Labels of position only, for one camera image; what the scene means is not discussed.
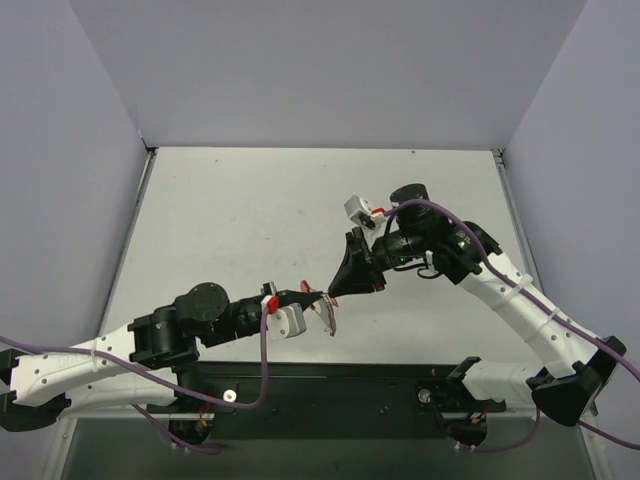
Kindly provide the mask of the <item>red handled metal keyring holder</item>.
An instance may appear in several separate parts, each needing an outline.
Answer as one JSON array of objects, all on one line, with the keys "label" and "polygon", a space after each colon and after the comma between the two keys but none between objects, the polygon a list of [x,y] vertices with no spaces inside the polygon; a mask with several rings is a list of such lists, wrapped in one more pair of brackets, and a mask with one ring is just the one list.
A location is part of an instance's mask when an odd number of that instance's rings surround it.
[{"label": "red handled metal keyring holder", "polygon": [[322,294],[320,299],[315,303],[316,313],[325,325],[325,331],[331,337],[337,332],[337,323],[335,316],[334,302],[327,294]]}]

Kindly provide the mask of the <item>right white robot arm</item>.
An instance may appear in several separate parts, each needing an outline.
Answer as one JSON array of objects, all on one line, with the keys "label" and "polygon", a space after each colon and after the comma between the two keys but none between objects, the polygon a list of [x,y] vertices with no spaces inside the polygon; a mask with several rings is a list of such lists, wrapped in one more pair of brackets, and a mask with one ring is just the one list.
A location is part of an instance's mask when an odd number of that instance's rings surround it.
[{"label": "right white robot arm", "polygon": [[421,260],[483,302],[534,352],[533,365],[471,358],[453,374],[477,402],[533,405],[549,419],[575,426],[621,365],[626,347],[599,338],[554,305],[481,227],[432,202],[422,184],[390,196],[390,209],[352,196],[345,205],[354,228],[328,293],[331,297],[376,293],[388,271]]}]

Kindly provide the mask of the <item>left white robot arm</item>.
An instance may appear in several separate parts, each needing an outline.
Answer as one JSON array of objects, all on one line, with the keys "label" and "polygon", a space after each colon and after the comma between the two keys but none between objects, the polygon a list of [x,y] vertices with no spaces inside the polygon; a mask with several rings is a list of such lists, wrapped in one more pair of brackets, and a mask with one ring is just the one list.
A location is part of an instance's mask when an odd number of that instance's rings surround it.
[{"label": "left white robot arm", "polygon": [[[327,331],[337,330],[337,303],[327,293],[304,287],[277,290],[237,301],[216,283],[201,283],[171,304],[138,317],[111,332],[71,347],[37,346],[3,338],[1,426],[8,432],[33,431],[83,408],[125,405],[169,406],[193,411],[202,403],[230,409],[254,409],[266,397],[267,342],[306,332],[311,309]],[[194,365],[200,348],[212,348],[256,335],[260,341],[260,389],[256,400],[205,392],[204,385],[178,369]]]}]

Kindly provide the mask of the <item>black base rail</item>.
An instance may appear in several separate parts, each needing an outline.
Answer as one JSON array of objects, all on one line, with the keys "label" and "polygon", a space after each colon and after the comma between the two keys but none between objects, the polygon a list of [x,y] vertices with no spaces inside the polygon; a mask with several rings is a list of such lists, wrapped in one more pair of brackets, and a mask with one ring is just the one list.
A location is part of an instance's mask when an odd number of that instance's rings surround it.
[{"label": "black base rail", "polygon": [[422,440],[444,437],[462,423],[476,438],[486,422],[473,415],[502,413],[504,402],[475,400],[454,365],[285,364],[269,367],[267,395],[255,409],[208,406],[180,395],[166,407],[172,433],[206,440]]}]

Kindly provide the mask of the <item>aluminium frame rail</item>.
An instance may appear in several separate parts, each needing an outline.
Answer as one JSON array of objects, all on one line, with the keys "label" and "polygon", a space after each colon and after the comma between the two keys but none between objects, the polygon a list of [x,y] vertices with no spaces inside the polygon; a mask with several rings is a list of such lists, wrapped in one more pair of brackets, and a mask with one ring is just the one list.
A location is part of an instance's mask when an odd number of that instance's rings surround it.
[{"label": "aluminium frame rail", "polygon": [[511,222],[515,231],[517,245],[519,248],[520,256],[523,261],[524,271],[531,277],[530,285],[535,286],[536,289],[542,293],[544,291],[541,284],[539,272],[536,266],[536,262],[530,247],[527,234],[525,232],[524,224],[521,220],[513,191],[509,183],[509,179],[506,172],[506,165],[503,158],[503,151],[500,149],[494,149],[491,151],[493,160],[496,166],[498,177],[502,186],[502,191],[507,203]]}]

